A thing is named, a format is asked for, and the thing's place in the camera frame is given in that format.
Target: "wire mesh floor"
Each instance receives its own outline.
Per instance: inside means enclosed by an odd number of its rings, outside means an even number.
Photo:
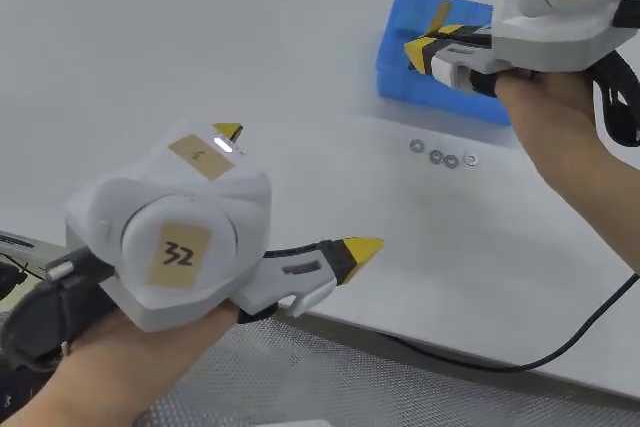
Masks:
[[[229,332],[138,425],[311,419],[336,427],[590,427],[640,425],[640,412],[461,380],[269,320]]]

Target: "label sticker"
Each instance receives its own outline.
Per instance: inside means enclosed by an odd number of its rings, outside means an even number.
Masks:
[[[174,142],[169,146],[169,150],[211,181],[233,167],[228,158],[194,134]]]
[[[171,289],[192,289],[210,241],[209,229],[177,222],[165,223],[147,283]]]

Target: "cable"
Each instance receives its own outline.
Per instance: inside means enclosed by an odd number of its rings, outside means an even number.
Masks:
[[[465,362],[462,360],[456,360],[449,357],[445,357],[443,355],[436,354],[434,352],[428,352],[419,347],[416,347],[415,345],[411,344],[410,342],[407,342],[406,340],[399,339],[398,337],[393,337],[391,335],[386,335],[386,334],[383,334],[383,336],[392,340],[397,344],[402,345],[403,347],[409,350],[417,352],[420,355],[424,355],[425,357],[429,357],[431,359],[435,359],[440,362],[445,362],[447,364],[455,365],[457,367],[463,367],[463,368],[472,369],[472,370],[479,370],[482,372],[491,372],[494,374],[516,374],[520,372],[528,372],[530,370],[537,369],[539,367],[542,367],[543,365],[553,362],[558,357],[565,354],[569,349],[571,349],[571,347],[576,345],[578,341],[582,339],[582,337],[584,337],[584,335],[589,331],[589,329],[593,327],[593,324],[595,324],[598,321],[598,319],[600,319],[600,317],[602,317],[618,300],[620,300],[620,298],[624,294],[626,294],[629,291],[629,289],[633,287],[633,285],[638,280],[640,280],[640,275],[633,274],[629,278],[629,280],[627,280],[622,285],[622,287],[620,287],[611,297],[609,297],[609,300],[607,300],[604,304],[602,304],[602,306],[600,306],[600,308],[596,310],[593,313],[593,315],[591,315],[591,317],[587,319],[587,321],[582,325],[582,327],[580,327],[578,332],[576,332],[575,335],[571,337],[562,347],[552,352],[551,354],[547,355],[546,357],[543,357],[542,359],[536,360],[535,362],[531,362],[529,364],[514,365],[509,367],[475,364],[473,362]]]
[[[9,262],[11,262],[13,265],[15,265],[16,267],[18,267],[22,272],[24,272],[25,274],[29,274],[32,277],[35,277],[38,280],[45,280],[44,277],[40,277],[37,274],[34,274],[33,272],[31,272],[30,270],[28,270],[29,267],[29,263],[25,262],[24,265],[22,265],[20,262],[18,262],[16,259],[14,259],[13,257],[11,257],[10,255],[7,254],[3,254],[0,252],[0,255],[2,257],[4,257],[5,259],[7,259]]]

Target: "blue tray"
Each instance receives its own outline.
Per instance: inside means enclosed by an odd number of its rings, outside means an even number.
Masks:
[[[511,125],[500,101],[484,95],[466,94],[448,88],[431,76],[409,70],[404,44],[424,35],[440,4],[445,0],[395,0],[382,38],[376,69],[378,93],[382,97],[427,105],[500,125]],[[445,25],[491,23],[492,7],[468,0],[450,0],[453,9]]]

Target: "hand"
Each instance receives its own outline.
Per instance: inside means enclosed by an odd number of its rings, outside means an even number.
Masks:
[[[496,94],[523,147],[552,187],[571,181],[565,172],[588,168],[590,160],[609,155],[596,131],[593,82],[585,75],[539,74],[526,81],[503,74]]]
[[[72,345],[7,425],[131,425],[237,320],[238,308],[225,303],[192,324],[145,333],[118,310]]]

